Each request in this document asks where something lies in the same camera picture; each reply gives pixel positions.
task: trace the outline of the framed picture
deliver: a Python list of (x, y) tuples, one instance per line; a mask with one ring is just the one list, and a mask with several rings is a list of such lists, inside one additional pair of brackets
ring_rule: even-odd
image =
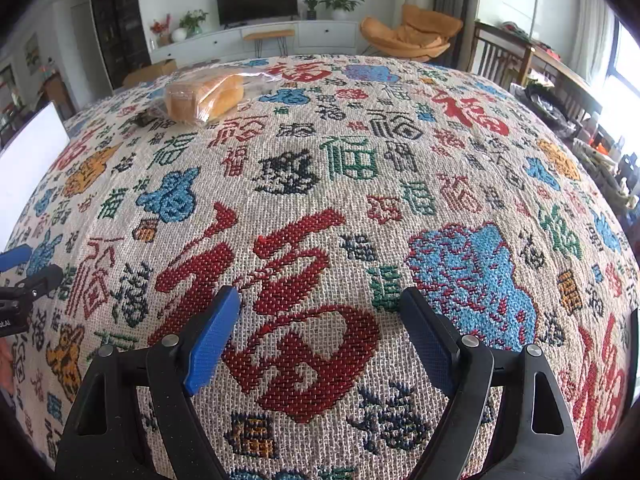
[(40, 47), (35, 32), (24, 45), (24, 60), (27, 62), (30, 75), (35, 74), (40, 68)]

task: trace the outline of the white vase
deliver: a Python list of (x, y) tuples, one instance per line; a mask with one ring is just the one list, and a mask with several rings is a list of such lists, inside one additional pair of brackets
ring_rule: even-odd
[(186, 28), (176, 28), (171, 33), (171, 39), (174, 40), (174, 43), (178, 43), (179, 41), (184, 41), (187, 39), (187, 29)]
[(344, 22), (349, 19), (349, 12), (344, 9), (334, 9), (331, 18), (336, 22)]

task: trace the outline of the white cabinet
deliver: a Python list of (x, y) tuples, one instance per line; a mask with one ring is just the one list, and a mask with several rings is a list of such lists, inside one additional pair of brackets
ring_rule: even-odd
[(356, 23), (353, 22), (300, 22), (300, 47), (356, 47)]
[(242, 36), (239, 30), (226, 30), (203, 34), (180, 43), (173, 43), (151, 52), (153, 62), (175, 59), (178, 67), (201, 61), (219, 59), (242, 52)]
[[(293, 29), (296, 33), (293, 38), (287, 38), (290, 54), (356, 54), (357, 22), (319, 20), (265, 23), (208, 32), (151, 51), (151, 61), (156, 63), (163, 59), (175, 59), (178, 67), (183, 67), (211, 59), (223, 62), (247, 59), (254, 56), (254, 42), (245, 41), (245, 36), (254, 32), (285, 29)], [(262, 55), (278, 55), (275, 39), (264, 41)]]

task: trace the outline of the television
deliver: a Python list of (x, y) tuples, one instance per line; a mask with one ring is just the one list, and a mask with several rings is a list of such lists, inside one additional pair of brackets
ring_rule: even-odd
[(298, 0), (218, 0), (220, 25), (297, 14)]

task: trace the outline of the potted plant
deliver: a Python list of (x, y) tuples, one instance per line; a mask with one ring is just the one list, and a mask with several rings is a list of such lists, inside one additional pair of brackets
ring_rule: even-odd
[(364, 0), (320, 0), (320, 2), (324, 4), (326, 9), (333, 9), (332, 18), (334, 20), (346, 20), (349, 16), (348, 12), (353, 11)]
[(317, 17), (316, 5), (318, 0), (304, 0), (303, 3), (306, 5), (306, 18), (314, 20)]
[(188, 38), (202, 33), (200, 23), (206, 19), (207, 14), (208, 12), (205, 12), (202, 9), (198, 9), (190, 10), (182, 17), (182, 19), (180, 20), (180, 27), (187, 29)]

